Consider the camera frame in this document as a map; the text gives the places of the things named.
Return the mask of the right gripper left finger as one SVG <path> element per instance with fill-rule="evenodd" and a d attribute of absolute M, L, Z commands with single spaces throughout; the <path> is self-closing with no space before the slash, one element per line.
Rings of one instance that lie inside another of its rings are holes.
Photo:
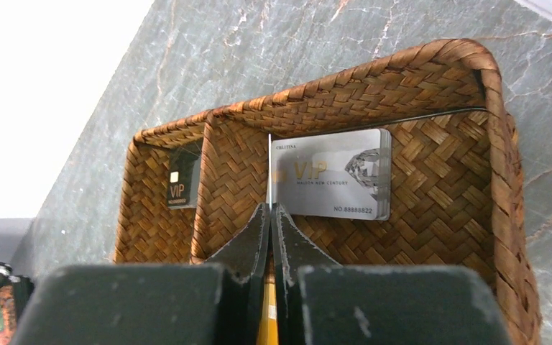
<path fill-rule="evenodd" d="M 39 283 L 14 344 L 255 344 L 270 210 L 202 264 L 68 266 Z"/>

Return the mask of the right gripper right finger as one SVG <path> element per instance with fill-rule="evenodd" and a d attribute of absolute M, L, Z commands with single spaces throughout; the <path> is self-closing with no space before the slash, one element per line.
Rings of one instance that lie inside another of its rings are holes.
<path fill-rule="evenodd" d="M 478 274 L 451 265 L 342 265 L 271 207 L 281 344 L 509 344 Z"/>

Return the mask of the white credit card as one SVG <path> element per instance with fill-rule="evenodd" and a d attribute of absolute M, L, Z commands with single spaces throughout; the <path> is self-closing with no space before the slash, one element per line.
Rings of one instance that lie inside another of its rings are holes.
<path fill-rule="evenodd" d="M 269 133 L 267 137 L 267 153 L 268 153 L 268 176 L 267 176 L 267 199 L 266 202 L 269 206 L 269 210 L 272 210 L 272 134 Z"/>

